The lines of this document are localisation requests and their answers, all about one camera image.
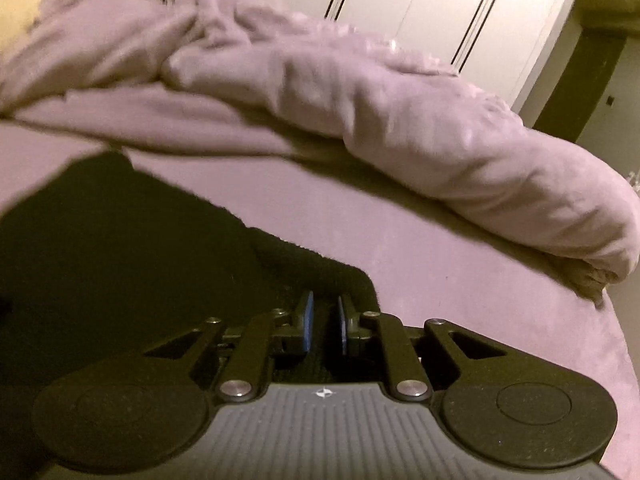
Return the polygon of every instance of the silver bolt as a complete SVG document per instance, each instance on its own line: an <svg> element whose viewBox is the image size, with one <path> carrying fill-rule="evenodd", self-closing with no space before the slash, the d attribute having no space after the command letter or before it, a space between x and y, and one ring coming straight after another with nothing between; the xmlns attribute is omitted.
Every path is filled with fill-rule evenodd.
<svg viewBox="0 0 640 480"><path fill-rule="evenodd" d="M251 384L242 380L225 381L220 384L220 391L229 397L244 397L251 393Z"/></svg>
<svg viewBox="0 0 640 480"><path fill-rule="evenodd" d="M407 397L420 397L429 391L429 387L422 381L407 379L398 383L396 390L398 390L399 394Z"/></svg>

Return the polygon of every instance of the black cloth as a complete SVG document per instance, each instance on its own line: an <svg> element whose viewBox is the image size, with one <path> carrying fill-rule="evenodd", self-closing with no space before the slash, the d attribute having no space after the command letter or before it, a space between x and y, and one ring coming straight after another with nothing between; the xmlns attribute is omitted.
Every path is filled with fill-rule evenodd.
<svg viewBox="0 0 640 480"><path fill-rule="evenodd" d="M359 269L255 228L105 152L0 219L0 478L49 459L30 427L42 387L216 316L290 309L304 289L378 310Z"/></svg>

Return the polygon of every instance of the yellow plush toy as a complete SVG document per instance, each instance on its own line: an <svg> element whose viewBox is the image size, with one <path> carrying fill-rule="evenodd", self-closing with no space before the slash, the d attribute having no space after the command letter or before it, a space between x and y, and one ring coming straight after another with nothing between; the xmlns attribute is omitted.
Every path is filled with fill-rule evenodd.
<svg viewBox="0 0 640 480"><path fill-rule="evenodd" d="M33 25L40 1L0 0L0 56Z"/></svg>

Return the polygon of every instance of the white wardrobe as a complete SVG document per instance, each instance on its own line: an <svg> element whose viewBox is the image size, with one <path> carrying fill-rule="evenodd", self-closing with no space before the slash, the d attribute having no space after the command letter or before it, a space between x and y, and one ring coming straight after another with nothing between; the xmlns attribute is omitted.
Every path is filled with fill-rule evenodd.
<svg viewBox="0 0 640 480"><path fill-rule="evenodd" d="M455 65L510 105L523 102L573 0L285 0L311 16L396 38Z"/></svg>

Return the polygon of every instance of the mattress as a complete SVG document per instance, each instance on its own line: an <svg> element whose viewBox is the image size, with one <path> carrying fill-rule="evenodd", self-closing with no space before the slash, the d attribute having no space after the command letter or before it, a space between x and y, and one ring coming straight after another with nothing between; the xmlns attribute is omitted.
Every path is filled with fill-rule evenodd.
<svg viewBox="0 0 640 480"><path fill-rule="evenodd" d="M100 142L0 121L0 215ZM544 256L495 237L367 168L282 158L129 150L142 171L228 208L246 225L363 269L384 312L405 325L442 317L572 368L618 407L602 464L640 478L640 396L612 304L596 309Z"/></svg>

